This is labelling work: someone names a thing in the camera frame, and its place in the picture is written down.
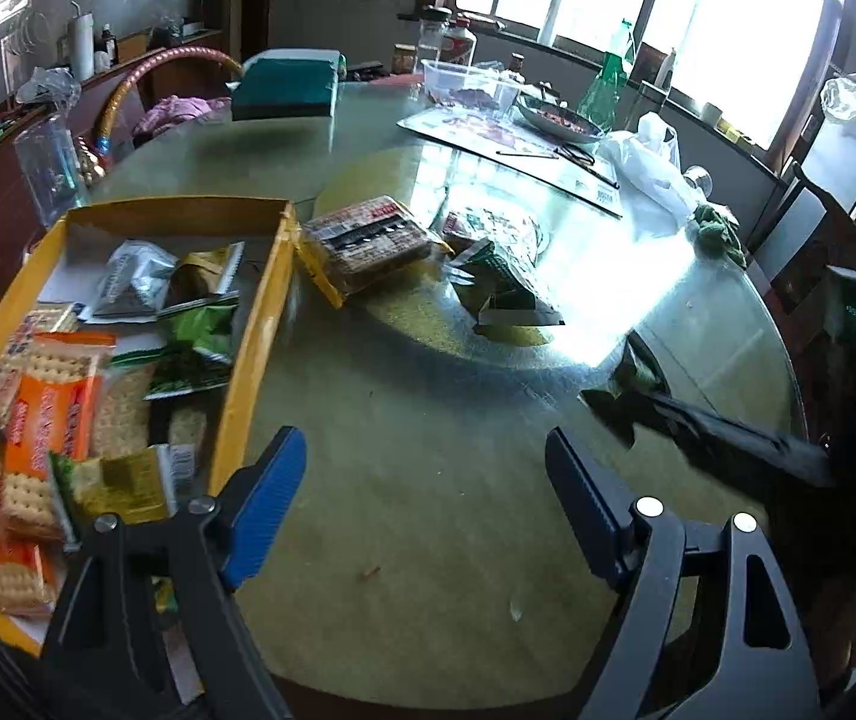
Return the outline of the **dark green snack packet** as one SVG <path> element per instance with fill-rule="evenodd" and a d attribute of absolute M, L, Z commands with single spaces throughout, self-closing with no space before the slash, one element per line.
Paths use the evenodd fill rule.
<path fill-rule="evenodd" d="M 493 239 L 480 239 L 444 265 L 477 327 L 560 327 L 565 323 L 531 268 Z"/>

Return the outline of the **round scallion cracker pack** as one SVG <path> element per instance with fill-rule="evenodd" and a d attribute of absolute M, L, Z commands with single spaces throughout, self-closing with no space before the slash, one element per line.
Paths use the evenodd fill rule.
<path fill-rule="evenodd" d="M 442 216 L 439 234 L 457 252 L 487 239 L 531 265 L 538 261 L 549 242 L 549 236 L 534 216 L 514 206 L 453 206 Z"/>

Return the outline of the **round cracker green pack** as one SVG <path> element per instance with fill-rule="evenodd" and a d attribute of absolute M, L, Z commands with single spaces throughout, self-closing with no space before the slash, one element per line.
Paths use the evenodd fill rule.
<path fill-rule="evenodd" d="M 112 366 L 104 376 L 101 395 L 94 410 L 89 455 L 99 458 L 126 457 L 148 447 L 148 395 L 154 362 Z"/>

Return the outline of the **red orange cracker pack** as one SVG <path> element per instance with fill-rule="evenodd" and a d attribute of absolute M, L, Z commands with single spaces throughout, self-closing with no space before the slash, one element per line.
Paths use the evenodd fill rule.
<path fill-rule="evenodd" d="M 94 408 L 115 337 L 101 332 L 39 333 L 26 349 L 1 463 L 0 512 L 19 536 L 58 541 L 49 455 L 86 460 Z"/>

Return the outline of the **blue white cracker pack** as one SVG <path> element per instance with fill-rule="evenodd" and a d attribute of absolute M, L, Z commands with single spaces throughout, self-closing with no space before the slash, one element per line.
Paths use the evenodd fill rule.
<path fill-rule="evenodd" d="M 7 429 L 32 339 L 37 333 L 73 332 L 80 312 L 78 302 L 38 302 L 3 344 L 0 353 L 0 431 Z"/>

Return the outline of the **green pea snack packet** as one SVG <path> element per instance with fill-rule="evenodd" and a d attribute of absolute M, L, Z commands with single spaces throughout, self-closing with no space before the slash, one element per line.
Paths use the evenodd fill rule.
<path fill-rule="evenodd" d="M 234 367 L 236 293 L 208 296 L 161 310 L 167 343 L 145 398 L 149 401 L 226 387 Z"/>

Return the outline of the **yellow brown biscuit pack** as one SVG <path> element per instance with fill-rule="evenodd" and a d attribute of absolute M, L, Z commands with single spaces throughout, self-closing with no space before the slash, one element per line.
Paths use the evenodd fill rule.
<path fill-rule="evenodd" d="M 296 252 L 312 283 L 340 309 L 376 281 L 453 249 L 407 206 L 379 195 L 301 224 Z"/>

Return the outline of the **silver foil snack bag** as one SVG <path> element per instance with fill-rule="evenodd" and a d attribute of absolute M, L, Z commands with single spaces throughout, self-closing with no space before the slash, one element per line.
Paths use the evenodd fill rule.
<path fill-rule="evenodd" d="M 110 254 L 94 298 L 81 310 L 81 322 L 154 322 L 166 302 L 176 265 L 176 257 L 153 242 L 122 242 Z"/>

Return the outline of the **clear green snack sachet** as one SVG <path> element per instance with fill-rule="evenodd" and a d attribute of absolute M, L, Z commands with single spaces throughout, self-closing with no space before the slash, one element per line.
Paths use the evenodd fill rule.
<path fill-rule="evenodd" d="M 65 539 L 80 538 L 101 515 L 119 515 L 127 525 L 172 517 L 192 489 L 195 455 L 192 445 L 171 444 L 88 460 L 50 452 L 53 510 Z"/>

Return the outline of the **white plastic bag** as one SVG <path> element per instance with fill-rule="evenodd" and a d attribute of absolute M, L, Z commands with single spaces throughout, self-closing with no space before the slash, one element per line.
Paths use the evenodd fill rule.
<path fill-rule="evenodd" d="M 634 132 L 617 130 L 600 140 L 599 153 L 620 176 L 685 224 L 705 201 L 680 169 L 677 130 L 657 112 L 641 115 Z"/>

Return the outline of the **wooden chair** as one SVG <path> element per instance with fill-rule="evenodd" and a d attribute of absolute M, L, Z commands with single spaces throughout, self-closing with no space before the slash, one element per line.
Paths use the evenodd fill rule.
<path fill-rule="evenodd" d="M 798 161 L 786 169 L 785 192 L 747 239 L 753 279 L 776 316 L 814 298 L 831 266 L 856 271 L 856 221 Z"/>

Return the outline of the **metal dish with food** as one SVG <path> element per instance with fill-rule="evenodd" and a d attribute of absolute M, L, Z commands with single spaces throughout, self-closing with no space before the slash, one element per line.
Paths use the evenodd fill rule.
<path fill-rule="evenodd" d="M 542 133 L 567 143 L 594 143 L 604 137 L 604 133 L 588 119 L 576 114 L 568 107 L 534 98 L 531 94 L 521 93 L 516 98 L 516 109 L 522 119 Z"/>

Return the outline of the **green plastic bottle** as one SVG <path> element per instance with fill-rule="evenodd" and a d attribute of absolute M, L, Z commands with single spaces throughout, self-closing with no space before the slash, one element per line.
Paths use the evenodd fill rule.
<path fill-rule="evenodd" d="M 576 112 L 600 132 L 610 132 L 617 124 L 622 91 L 627 86 L 633 64 L 633 25 L 623 20 L 610 39 L 599 73 L 576 108 Z"/>

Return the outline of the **glass jar dark lid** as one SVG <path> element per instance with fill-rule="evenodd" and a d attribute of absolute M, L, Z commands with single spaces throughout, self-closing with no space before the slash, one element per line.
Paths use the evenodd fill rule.
<path fill-rule="evenodd" d="M 437 62 L 442 59 L 442 49 L 446 41 L 446 29 L 451 20 L 451 10 L 438 5 L 428 5 L 420 10 L 418 22 L 417 50 L 415 50 L 415 66 L 417 73 L 425 71 L 428 62 Z"/>

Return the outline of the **pink cloth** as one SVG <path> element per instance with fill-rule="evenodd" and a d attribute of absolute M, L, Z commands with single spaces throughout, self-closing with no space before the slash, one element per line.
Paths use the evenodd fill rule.
<path fill-rule="evenodd" d="M 138 124 L 133 127 L 135 137 L 153 138 L 177 125 L 195 121 L 205 115 L 215 114 L 229 106 L 229 99 L 223 98 L 181 98 L 171 94 L 161 99 L 145 112 Z"/>

